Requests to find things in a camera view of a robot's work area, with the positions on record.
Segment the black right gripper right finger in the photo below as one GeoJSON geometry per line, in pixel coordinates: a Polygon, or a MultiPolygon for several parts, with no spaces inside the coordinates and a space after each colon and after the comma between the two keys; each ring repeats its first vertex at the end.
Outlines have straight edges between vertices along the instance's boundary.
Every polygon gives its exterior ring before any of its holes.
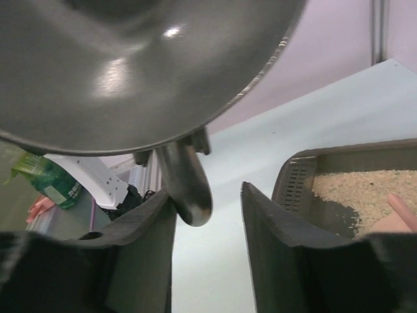
{"type": "Polygon", "coordinates": [[[242,214],[258,312],[415,312],[416,235],[349,240],[243,183],[242,214]]]}

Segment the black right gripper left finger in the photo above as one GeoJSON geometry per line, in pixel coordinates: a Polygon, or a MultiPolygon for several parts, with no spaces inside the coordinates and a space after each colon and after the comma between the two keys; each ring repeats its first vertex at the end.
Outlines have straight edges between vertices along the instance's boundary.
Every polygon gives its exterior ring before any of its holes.
{"type": "Polygon", "coordinates": [[[2,312],[170,312],[177,214],[165,190],[61,241],[1,233],[2,312]]]}

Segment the silver metal scoop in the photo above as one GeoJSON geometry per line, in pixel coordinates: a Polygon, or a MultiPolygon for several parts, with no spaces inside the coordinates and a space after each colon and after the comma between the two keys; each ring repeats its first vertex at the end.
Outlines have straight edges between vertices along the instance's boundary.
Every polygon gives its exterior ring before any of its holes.
{"type": "Polygon", "coordinates": [[[266,74],[305,1],[2,1],[1,139],[93,191],[89,157],[154,151],[183,221],[212,214],[205,127],[266,74]]]}

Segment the pink cat litter bag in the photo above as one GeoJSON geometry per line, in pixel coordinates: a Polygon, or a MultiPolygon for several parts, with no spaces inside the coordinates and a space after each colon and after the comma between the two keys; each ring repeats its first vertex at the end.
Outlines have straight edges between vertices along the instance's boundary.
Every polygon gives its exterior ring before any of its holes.
{"type": "Polygon", "coordinates": [[[416,233],[416,215],[404,200],[396,194],[389,194],[387,202],[393,212],[376,222],[371,232],[416,233]]]}

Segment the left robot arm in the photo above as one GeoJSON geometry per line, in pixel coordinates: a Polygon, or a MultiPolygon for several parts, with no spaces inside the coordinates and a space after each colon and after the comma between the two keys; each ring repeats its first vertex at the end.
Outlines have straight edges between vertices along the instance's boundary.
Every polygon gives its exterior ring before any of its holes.
{"type": "Polygon", "coordinates": [[[131,161],[111,170],[98,157],[46,154],[77,180],[111,221],[141,205],[162,187],[162,174],[155,156],[144,165],[131,161]]]}

